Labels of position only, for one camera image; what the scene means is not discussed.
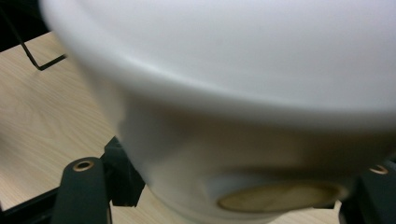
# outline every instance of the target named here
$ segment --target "metal screw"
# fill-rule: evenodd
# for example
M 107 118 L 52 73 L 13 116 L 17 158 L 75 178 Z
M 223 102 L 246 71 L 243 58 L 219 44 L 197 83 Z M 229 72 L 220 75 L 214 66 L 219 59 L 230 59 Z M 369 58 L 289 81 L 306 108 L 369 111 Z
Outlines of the metal screw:
M 375 168 L 371 168 L 370 171 L 378 175 L 386 175 L 389 172 L 387 168 L 382 165 L 377 165 Z
M 73 166 L 73 170 L 82 172 L 91 169 L 91 167 L 93 167 L 93 161 L 81 161 Z

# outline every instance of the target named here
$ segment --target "black cable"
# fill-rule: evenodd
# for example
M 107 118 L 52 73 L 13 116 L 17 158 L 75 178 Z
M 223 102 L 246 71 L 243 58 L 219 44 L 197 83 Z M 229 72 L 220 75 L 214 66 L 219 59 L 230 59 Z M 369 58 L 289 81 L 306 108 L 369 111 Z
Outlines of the black cable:
M 3 8 L 0 6 L 0 13 L 2 14 L 3 18 L 5 19 L 8 27 L 11 29 L 12 34 L 15 35 L 15 37 L 18 39 L 18 42 L 21 44 L 21 46 L 23 47 L 23 50 L 25 51 L 27 57 L 29 58 L 30 62 L 32 62 L 32 64 L 35 66 L 35 68 L 37 68 L 40 71 L 43 71 L 51 66 L 53 66 L 54 64 L 60 62 L 61 60 L 66 58 L 66 55 L 63 54 L 61 56 L 59 56 L 58 58 L 43 64 L 43 65 L 38 65 L 38 63 L 35 61 L 35 58 L 33 57 L 32 53 L 30 52 L 30 50 L 26 47 L 24 41 L 22 40 L 21 36 L 19 35 L 17 29 L 15 28 L 15 26 L 12 24 L 11 20 L 8 18 L 6 12 L 3 10 Z

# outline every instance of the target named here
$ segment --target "wooden table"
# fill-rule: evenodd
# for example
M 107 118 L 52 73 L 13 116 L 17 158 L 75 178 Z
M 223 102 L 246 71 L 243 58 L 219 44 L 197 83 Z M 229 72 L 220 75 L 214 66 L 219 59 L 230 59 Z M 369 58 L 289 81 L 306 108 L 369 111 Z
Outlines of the wooden table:
M 27 43 L 43 64 L 64 53 L 52 34 Z M 114 132 L 69 60 L 37 71 L 21 46 L 0 53 L 0 202 L 8 209 L 59 186 L 63 168 L 99 157 Z M 288 213 L 274 222 L 338 223 L 333 210 Z M 113 207 L 113 222 L 182 223 L 145 188 L 136 208 Z

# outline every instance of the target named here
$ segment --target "white ceramic bowl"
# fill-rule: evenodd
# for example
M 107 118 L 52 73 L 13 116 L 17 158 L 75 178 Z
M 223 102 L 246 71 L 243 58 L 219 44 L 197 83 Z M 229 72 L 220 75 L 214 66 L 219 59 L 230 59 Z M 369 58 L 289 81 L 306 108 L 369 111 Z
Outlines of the white ceramic bowl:
M 148 186 L 182 216 L 331 203 L 393 151 L 396 2 L 44 0 Z

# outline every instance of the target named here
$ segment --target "black wire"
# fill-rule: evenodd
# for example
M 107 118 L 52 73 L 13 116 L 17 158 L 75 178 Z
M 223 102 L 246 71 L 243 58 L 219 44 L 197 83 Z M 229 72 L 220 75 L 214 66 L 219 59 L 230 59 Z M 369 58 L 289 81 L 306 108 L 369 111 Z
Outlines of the black wire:
M 25 51 L 27 57 L 29 58 L 30 62 L 32 62 L 32 64 L 35 66 L 35 68 L 37 68 L 40 71 L 43 71 L 51 66 L 53 66 L 54 64 L 60 62 L 61 60 L 66 58 L 66 55 L 63 54 L 61 56 L 59 56 L 58 58 L 43 64 L 43 65 L 38 65 L 38 63 L 35 61 L 35 58 L 33 57 L 32 53 L 30 52 L 30 50 L 26 47 L 24 41 L 22 40 L 21 36 L 19 35 L 17 29 L 15 28 L 15 26 L 12 24 L 12 22 L 9 20 L 6 12 L 3 10 L 3 8 L 0 6 L 0 13 L 3 16 L 3 18 L 5 19 L 8 27 L 11 29 L 12 34 L 15 35 L 15 37 L 18 39 L 18 42 L 21 44 L 21 46 L 23 47 L 23 50 Z

